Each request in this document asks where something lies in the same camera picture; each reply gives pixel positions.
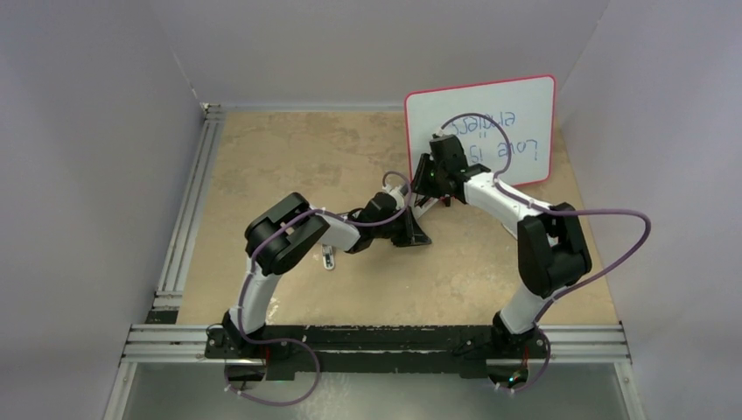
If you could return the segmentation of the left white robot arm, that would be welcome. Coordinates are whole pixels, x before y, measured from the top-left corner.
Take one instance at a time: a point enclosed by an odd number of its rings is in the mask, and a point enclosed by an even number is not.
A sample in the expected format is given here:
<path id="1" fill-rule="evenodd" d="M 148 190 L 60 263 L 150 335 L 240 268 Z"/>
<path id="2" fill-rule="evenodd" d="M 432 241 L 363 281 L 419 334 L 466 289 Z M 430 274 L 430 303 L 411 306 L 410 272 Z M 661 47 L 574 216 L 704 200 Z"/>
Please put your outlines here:
<path id="1" fill-rule="evenodd" d="M 331 213 L 311 206 L 292 192 L 245 231 L 247 272 L 235 306 L 223 317 L 227 347 L 238 357 L 258 352 L 271 298 L 282 275 L 293 270 L 315 245 L 348 254 L 367 249 L 375 239 L 398 248 L 430 245 L 413 210 L 398 193 L 378 192 L 364 207 Z"/>

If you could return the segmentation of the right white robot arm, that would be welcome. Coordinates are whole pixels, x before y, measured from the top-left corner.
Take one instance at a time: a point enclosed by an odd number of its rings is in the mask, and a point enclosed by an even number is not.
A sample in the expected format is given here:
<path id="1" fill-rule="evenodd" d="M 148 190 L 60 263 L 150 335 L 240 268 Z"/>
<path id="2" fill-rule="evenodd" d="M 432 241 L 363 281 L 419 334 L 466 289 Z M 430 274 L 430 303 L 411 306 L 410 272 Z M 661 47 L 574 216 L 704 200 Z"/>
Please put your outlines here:
<path id="1" fill-rule="evenodd" d="M 568 203 L 552 206 L 501 181 L 483 164 L 470 164 L 457 136 L 434 136 L 422 154 L 413 191 L 453 197 L 497 219 L 517 241 L 521 286 L 493 317 L 491 343 L 511 356 L 525 345 L 542 310 L 592 270 L 584 231 Z"/>

